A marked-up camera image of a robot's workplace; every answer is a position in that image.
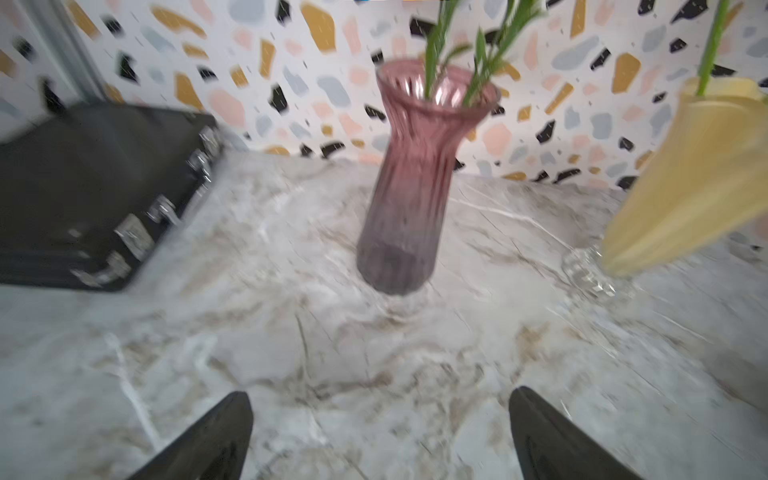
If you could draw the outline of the purple ribbed glass vase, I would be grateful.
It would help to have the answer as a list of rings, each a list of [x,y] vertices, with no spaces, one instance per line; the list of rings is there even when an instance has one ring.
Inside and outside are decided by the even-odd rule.
[[[427,101],[422,60],[392,60],[376,71],[391,132],[356,265],[379,292],[413,293],[435,269],[458,148],[501,98],[488,83],[471,106],[463,106],[471,78],[466,69],[448,67]]]

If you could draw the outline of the yellow ruffled glass vase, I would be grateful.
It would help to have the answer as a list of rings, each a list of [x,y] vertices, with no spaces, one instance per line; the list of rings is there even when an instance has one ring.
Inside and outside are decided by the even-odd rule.
[[[667,136],[633,181],[599,244],[562,268],[593,298],[706,246],[767,210],[767,96],[745,78],[686,81]]]

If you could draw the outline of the left corner aluminium profile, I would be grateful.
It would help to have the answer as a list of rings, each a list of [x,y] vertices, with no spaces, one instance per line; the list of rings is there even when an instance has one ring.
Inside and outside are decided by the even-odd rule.
[[[103,77],[78,35],[65,1],[20,1],[20,7],[78,97],[89,103],[107,101]]]

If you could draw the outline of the double pink rose stem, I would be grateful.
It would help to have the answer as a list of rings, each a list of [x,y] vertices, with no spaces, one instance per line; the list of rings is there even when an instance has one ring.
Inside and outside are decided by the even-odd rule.
[[[729,0],[718,1],[697,72],[698,83],[695,90],[696,97],[704,97],[706,95],[717,52],[720,48],[722,35],[726,28],[729,9]]]

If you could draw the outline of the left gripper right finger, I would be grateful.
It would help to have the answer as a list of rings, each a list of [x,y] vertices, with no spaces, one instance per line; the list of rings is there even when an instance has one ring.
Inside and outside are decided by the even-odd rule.
[[[533,389],[513,390],[508,411],[525,480],[640,480]]]

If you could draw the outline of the black hard case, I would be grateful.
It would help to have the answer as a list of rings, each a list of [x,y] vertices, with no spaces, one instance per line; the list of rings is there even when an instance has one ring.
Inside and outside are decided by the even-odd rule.
[[[1,281],[120,291],[210,188],[207,113],[81,104],[1,146]]]

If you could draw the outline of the yellow carnation stem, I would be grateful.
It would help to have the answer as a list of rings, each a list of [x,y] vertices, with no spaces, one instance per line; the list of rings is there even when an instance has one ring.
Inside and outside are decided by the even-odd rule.
[[[507,1],[504,17],[493,40],[487,42],[482,30],[475,41],[475,65],[473,75],[462,100],[463,107],[474,107],[480,102],[483,89],[490,78],[503,67],[505,55],[523,30],[533,21],[545,15],[541,1]]]
[[[424,100],[432,100],[432,90],[438,75],[440,57],[445,47],[446,34],[450,28],[459,1],[440,1],[435,26],[427,37],[424,57]]]

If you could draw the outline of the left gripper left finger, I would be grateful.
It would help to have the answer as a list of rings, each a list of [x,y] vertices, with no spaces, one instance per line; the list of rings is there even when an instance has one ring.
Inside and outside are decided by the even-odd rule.
[[[233,391],[133,473],[130,480],[241,477],[253,431],[249,396]]]

